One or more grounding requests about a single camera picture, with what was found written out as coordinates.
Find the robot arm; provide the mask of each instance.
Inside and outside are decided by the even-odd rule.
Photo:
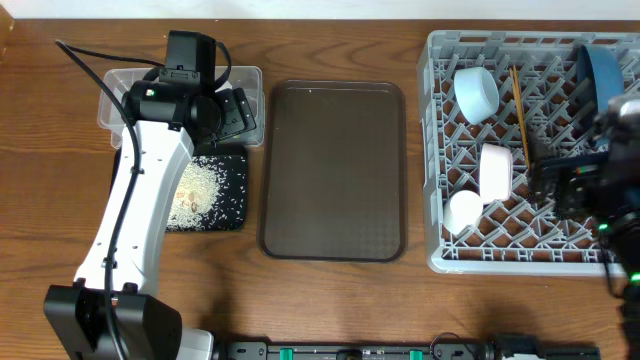
[[[565,219],[592,216],[599,224],[601,244],[620,261],[629,278],[622,294],[622,328],[630,358],[640,357],[640,94],[609,101],[607,112],[594,118],[593,142],[608,143],[608,152],[567,159],[542,158],[530,173],[534,200],[555,201]],[[607,270],[607,254],[603,262]]]
[[[138,121],[141,168],[136,188],[118,238],[113,268],[113,289],[125,286],[139,294],[158,292],[158,262],[171,200],[180,177],[191,160],[193,141],[185,129],[173,131],[160,122]],[[91,289],[104,289],[104,259],[133,166],[131,137],[123,132],[122,153],[111,196],[89,254],[76,272],[74,282],[84,279]]]
[[[214,77],[216,46],[228,63],[218,79]],[[70,51],[64,44],[61,47]],[[135,139],[128,132],[122,134],[116,179],[89,254],[73,285],[52,285],[45,299],[45,315],[72,359],[128,354],[144,359],[209,360],[213,352],[213,335],[183,328],[180,314],[153,297],[158,291],[158,262],[171,202],[194,148],[252,130],[255,120],[242,89],[216,92],[231,69],[224,45],[199,33],[171,31],[167,49],[167,66],[152,69],[123,96],[124,114],[136,119],[130,120]],[[134,153],[134,141],[139,154]],[[112,287],[105,289],[109,243],[138,155],[137,181],[109,269]],[[105,298],[111,298],[111,304]],[[108,328],[106,320],[115,323],[117,332]],[[115,344],[122,349],[117,351]]]

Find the green connector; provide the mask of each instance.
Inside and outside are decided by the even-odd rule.
[[[280,349],[280,360],[293,360],[293,349]]]
[[[423,360],[424,355],[422,354],[422,351],[418,351],[418,350],[411,350],[409,352],[409,360]]]

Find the white wall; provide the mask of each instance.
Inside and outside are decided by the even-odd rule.
[[[640,20],[640,0],[0,0],[20,18]]]

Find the clear plastic container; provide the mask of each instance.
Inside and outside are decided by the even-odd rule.
[[[216,66],[216,77],[220,76],[226,66]],[[133,69],[113,69],[104,75],[104,82],[113,91],[118,99],[131,88],[131,85],[149,71],[150,68]],[[256,120],[256,128],[246,133],[234,136],[222,141],[223,144],[242,144],[245,146],[261,146],[264,140],[265,108],[264,92],[262,91],[262,71],[255,66],[233,66],[229,83],[232,88],[242,88],[249,106]],[[111,103],[111,100],[104,94],[100,94],[100,105],[98,108],[98,125],[103,129],[111,130],[111,145],[119,148],[121,143],[124,123],[120,118],[118,110]]]

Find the plastic bin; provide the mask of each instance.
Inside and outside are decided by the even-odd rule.
[[[582,44],[611,51],[622,70],[625,91],[640,89],[640,34],[498,31],[435,31],[418,63],[420,121],[424,140],[423,187],[427,262],[441,273],[520,275],[603,274],[601,252],[590,221],[559,221],[551,200],[538,208],[526,200],[527,177],[509,67],[519,69],[525,122],[562,156],[602,149],[586,144],[580,118],[593,102],[575,99],[577,50]],[[456,70],[483,66],[501,97],[498,112],[473,126],[460,114],[453,91]],[[510,148],[513,193],[485,206],[478,228],[458,236],[442,226],[443,204],[459,189],[477,190],[480,146]],[[614,275],[624,271],[612,266]]]
[[[216,66],[216,77],[220,76],[226,66]],[[122,95],[129,90],[131,85],[149,71],[150,68],[133,69],[113,69],[104,75],[104,82],[113,91],[116,98],[121,99]],[[256,120],[256,128],[244,134],[222,141],[223,144],[242,144],[245,146],[261,146],[264,140],[265,108],[264,93],[262,91],[262,71],[255,66],[233,66],[229,83],[232,88],[244,89],[251,112]],[[111,130],[111,145],[114,148],[120,147],[121,134],[124,123],[120,114],[111,100],[104,94],[100,94],[100,104],[98,108],[98,125],[101,128]]]

